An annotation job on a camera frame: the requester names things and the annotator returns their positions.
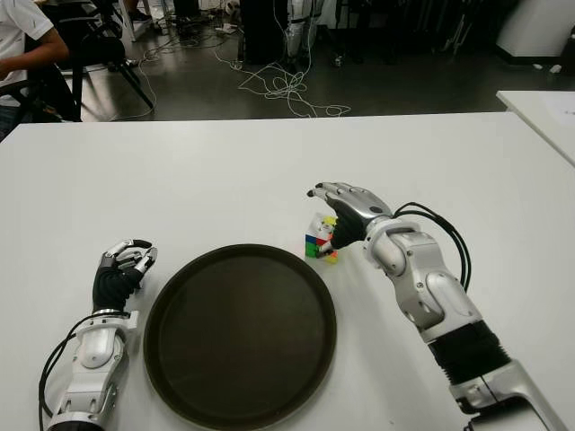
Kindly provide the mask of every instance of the white cable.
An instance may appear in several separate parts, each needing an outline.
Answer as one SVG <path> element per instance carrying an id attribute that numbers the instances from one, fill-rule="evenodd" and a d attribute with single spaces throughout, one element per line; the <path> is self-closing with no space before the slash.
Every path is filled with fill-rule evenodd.
<path id="1" fill-rule="evenodd" d="M 287 48 L 288 48 L 288 36 L 284 29 L 281 27 L 281 24 L 278 21 L 278 16 L 276 15 L 276 2 L 275 0 L 271 0 L 273 4 L 273 16 L 278 25 L 279 29 L 281 30 L 282 34 L 284 35 L 284 53 L 282 57 L 285 56 Z M 315 11 L 315 0 L 313 0 L 313 11 Z M 317 110 L 324 110 L 325 115 L 328 117 L 340 117 L 342 115 L 347 114 L 351 111 L 349 106 L 345 105 L 315 105 L 306 101 L 302 95 L 302 93 L 307 91 L 307 85 L 304 84 L 304 78 L 310 71 L 312 67 L 312 47 L 311 47 L 311 34 L 312 32 L 309 31 L 307 33 L 307 47 L 308 51 L 308 63 L 307 69 L 304 72 L 297 72 L 295 74 L 290 74 L 286 69 L 284 69 L 278 63 L 270 63 L 264 66 L 257 72 L 249 72 L 242 70 L 241 66 L 238 65 L 237 62 L 224 60 L 221 58 L 217 51 L 214 49 L 214 55 L 216 56 L 217 60 L 223 63 L 227 63 L 230 68 L 237 72 L 242 72 L 243 74 L 247 74 L 248 78 L 244 80 L 241 84 L 238 85 L 238 90 L 245 90 L 247 92 L 251 92 L 253 94 L 257 94 L 259 96 L 263 96 L 265 99 L 284 99 L 287 101 L 287 107 L 289 110 L 297 117 L 300 118 L 312 118 L 312 117 L 319 117 L 317 114 Z M 275 73 L 279 73 L 279 75 L 274 76 L 271 79 L 271 82 L 268 83 L 266 78 L 262 77 L 261 74 L 265 71 L 273 71 Z M 258 80 L 262 85 L 265 91 L 258 92 L 253 90 L 247 86 L 252 80 Z M 302 114 L 296 110 L 294 110 L 292 106 L 292 102 L 302 103 L 304 104 L 311 112 L 311 114 L 306 113 Z"/>

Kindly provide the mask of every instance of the round tray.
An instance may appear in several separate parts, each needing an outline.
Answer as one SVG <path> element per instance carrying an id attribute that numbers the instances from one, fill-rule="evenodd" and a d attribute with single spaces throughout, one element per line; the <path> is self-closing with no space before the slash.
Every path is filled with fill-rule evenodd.
<path id="1" fill-rule="evenodd" d="M 265 427 L 322 382 L 336 340 L 320 277 L 274 247 L 232 245 L 182 268 L 146 325 L 150 380 L 176 413 L 204 427 Z"/>

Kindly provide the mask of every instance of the shoe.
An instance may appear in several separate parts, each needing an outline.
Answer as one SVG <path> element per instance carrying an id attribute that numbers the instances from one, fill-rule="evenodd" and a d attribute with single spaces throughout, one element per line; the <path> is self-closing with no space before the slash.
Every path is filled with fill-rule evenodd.
<path id="1" fill-rule="evenodd" d="M 150 21 L 152 17 L 150 15 L 146 15 L 145 13 L 141 13 L 140 11 L 130 12 L 128 13 L 129 19 L 132 22 L 146 22 Z"/>

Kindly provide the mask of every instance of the black cable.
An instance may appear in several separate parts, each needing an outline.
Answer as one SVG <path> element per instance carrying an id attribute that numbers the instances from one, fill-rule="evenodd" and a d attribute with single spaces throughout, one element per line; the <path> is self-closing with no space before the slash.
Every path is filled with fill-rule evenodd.
<path id="1" fill-rule="evenodd" d="M 417 207 L 426 212 L 417 210 L 403 211 L 403 209 L 406 207 Z M 469 284 L 471 282 L 472 264 L 471 264 L 471 256 L 469 254 L 469 250 L 467 249 L 467 245 L 465 244 L 463 236 L 444 217 L 417 202 L 408 202 L 407 204 L 404 204 L 401 207 L 399 207 L 394 213 L 394 218 L 407 215 L 426 217 L 429 220 L 433 221 L 435 224 L 437 224 L 439 227 L 441 227 L 451 237 L 451 239 L 453 240 L 453 242 L 457 247 L 457 251 L 459 253 L 459 259 L 461 260 L 461 277 L 460 277 L 461 284 L 465 292 L 467 292 L 467 289 L 469 288 Z"/>
<path id="2" fill-rule="evenodd" d="M 129 317 L 129 312 L 102 312 L 99 314 L 93 314 L 90 316 L 86 316 L 80 321 L 78 321 L 72 329 L 67 333 L 66 337 L 60 341 L 60 343 L 52 350 L 50 353 L 46 363 L 44 364 L 44 368 L 42 369 L 42 374 L 40 375 L 40 381 L 38 383 L 38 421 L 40 425 L 40 431 L 44 431 L 44 420 L 42 417 L 42 411 L 45 411 L 49 417 L 53 416 L 52 410 L 48 407 L 46 403 L 46 383 L 48 381 L 49 375 L 56 366 L 58 359 L 64 353 L 66 349 L 66 345 L 68 341 L 75 338 L 75 330 L 85 321 L 89 321 L 90 319 L 100 318 L 100 317 Z"/>

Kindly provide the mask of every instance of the white desk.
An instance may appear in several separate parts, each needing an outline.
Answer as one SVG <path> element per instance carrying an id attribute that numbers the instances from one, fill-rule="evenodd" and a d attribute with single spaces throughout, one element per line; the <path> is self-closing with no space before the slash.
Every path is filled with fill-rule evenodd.
<path id="1" fill-rule="evenodd" d="M 107 247 L 131 237 L 159 249 L 129 303 L 143 312 L 143 330 L 159 290 L 206 251 L 259 242 L 303 256 L 309 221 L 329 211 L 305 196 L 320 180 L 447 216 L 472 253 L 470 295 L 575 428 L 575 171 L 514 114 L 490 113 L 19 126 L 0 145 L 3 429 L 37 428 L 40 369 L 90 311 Z M 450 240 L 421 224 L 458 274 Z M 271 429 L 461 429 L 447 379 L 360 245 L 335 266 L 311 264 L 338 316 L 332 372 L 303 411 Z M 164 406 L 133 346 L 110 430 L 197 429 Z M 50 405 L 65 381 L 64 359 Z"/>
<path id="2" fill-rule="evenodd" d="M 497 97 L 575 167 L 575 92 L 497 92 Z"/>

